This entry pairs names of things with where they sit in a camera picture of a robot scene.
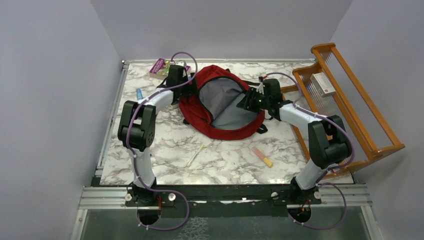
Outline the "purple green paperback book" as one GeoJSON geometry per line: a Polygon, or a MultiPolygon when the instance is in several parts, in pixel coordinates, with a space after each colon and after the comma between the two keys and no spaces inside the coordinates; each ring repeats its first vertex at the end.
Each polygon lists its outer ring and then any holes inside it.
{"type": "Polygon", "coordinates": [[[168,74],[171,65],[184,66],[188,74],[191,73],[191,67],[187,65],[185,60],[169,60],[159,58],[149,71],[149,76],[154,79],[164,80],[168,74]]]}

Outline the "red backpack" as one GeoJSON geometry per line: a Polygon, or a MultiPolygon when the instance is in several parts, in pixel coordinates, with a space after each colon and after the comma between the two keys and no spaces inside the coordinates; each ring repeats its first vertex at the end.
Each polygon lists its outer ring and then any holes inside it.
{"type": "Polygon", "coordinates": [[[179,97],[184,123],[207,137],[222,141],[243,140],[268,131],[264,111],[237,107],[249,85],[217,65],[202,68],[179,97]]]}

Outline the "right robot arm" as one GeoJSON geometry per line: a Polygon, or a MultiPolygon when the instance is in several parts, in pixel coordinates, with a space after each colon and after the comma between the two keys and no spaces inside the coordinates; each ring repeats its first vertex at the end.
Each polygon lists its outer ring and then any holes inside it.
{"type": "Polygon", "coordinates": [[[329,170],[340,168],[340,163],[353,158],[355,151],[338,115],[320,115],[284,100],[278,86],[277,79],[265,79],[258,88],[250,87],[236,106],[255,113],[267,111],[278,121],[307,130],[310,160],[291,180],[288,190],[289,199],[300,204],[329,170]]]}

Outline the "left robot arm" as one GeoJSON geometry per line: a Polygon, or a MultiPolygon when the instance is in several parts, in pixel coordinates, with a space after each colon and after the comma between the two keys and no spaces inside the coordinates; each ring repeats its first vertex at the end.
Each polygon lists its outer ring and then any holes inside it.
{"type": "Polygon", "coordinates": [[[187,72],[181,65],[171,65],[168,76],[154,92],[139,101],[127,100],[122,107],[117,136],[132,156],[133,184],[144,205],[157,200],[150,146],[155,138],[157,113],[175,103],[183,88],[192,84],[198,73],[187,72]]]}

